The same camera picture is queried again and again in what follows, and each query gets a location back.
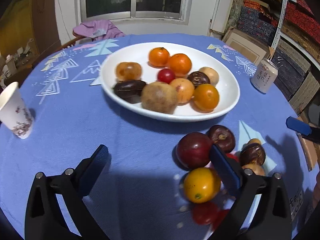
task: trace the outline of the window frame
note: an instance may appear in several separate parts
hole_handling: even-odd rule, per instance
[[[81,11],[81,21],[93,21],[93,20],[113,20],[113,21],[123,21],[123,20],[133,20],[133,19],[159,19],[159,20],[170,20],[177,23],[188,24],[191,3],[192,0],[181,0],[180,12],[158,12],[158,11],[137,11],[136,3],[137,0],[131,0],[131,11],[126,12],[115,12],[107,13],[102,15],[96,15],[87,18],[86,12],[86,0],[80,0],[80,11]]]

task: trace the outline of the white oval plate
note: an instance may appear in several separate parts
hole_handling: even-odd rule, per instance
[[[147,83],[156,81],[160,68],[154,68],[148,65],[148,54],[150,50],[157,47],[166,48],[170,55],[176,53],[186,54],[192,61],[190,73],[199,70],[201,67],[212,67],[218,72],[220,79],[216,88],[220,95],[220,101],[211,113],[197,112],[190,104],[186,104],[178,106],[173,114],[163,114],[143,109],[141,103],[130,104],[114,94],[112,88],[116,84],[115,69],[120,62],[131,61],[139,63],[142,66],[141,80]],[[137,114],[163,121],[196,122],[216,118],[234,108],[240,97],[239,84],[225,65],[204,52],[174,43],[149,42],[124,47],[110,54],[102,63],[100,78],[103,89],[112,100]]]

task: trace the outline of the round table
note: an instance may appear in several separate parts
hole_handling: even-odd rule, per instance
[[[96,79],[108,54],[142,42],[171,42],[203,51],[221,61],[239,82],[239,103],[228,114],[195,123],[162,122],[126,110],[104,93]],[[308,172],[296,134],[285,120],[296,117],[280,90],[272,85],[266,95],[250,84],[256,67],[222,41],[186,34],[129,35],[77,45],[43,60],[21,90],[35,117],[29,138],[15,137],[0,127],[0,207],[24,236],[25,210],[35,174],[61,174],[91,156],[104,144],[111,154],[84,202],[112,240],[202,240],[209,226],[196,225],[188,202],[181,197],[186,171],[172,160],[177,142],[187,133],[205,132],[214,124],[230,128],[235,150],[250,138],[260,138],[267,152],[268,174],[283,174],[289,198],[302,190],[303,204],[293,221],[295,235],[304,222],[315,185],[316,167]],[[77,229],[62,198],[58,198],[69,228]],[[223,200],[221,205],[228,205]]]

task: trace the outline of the pink cloth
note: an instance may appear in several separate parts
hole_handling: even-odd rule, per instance
[[[74,33],[95,41],[123,37],[125,34],[109,20],[84,22],[73,28]]]

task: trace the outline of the floral pattern cup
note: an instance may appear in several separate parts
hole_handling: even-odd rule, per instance
[[[21,98],[18,82],[11,83],[0,94],[0,120],[21,139],[32,131],[34,119]]]

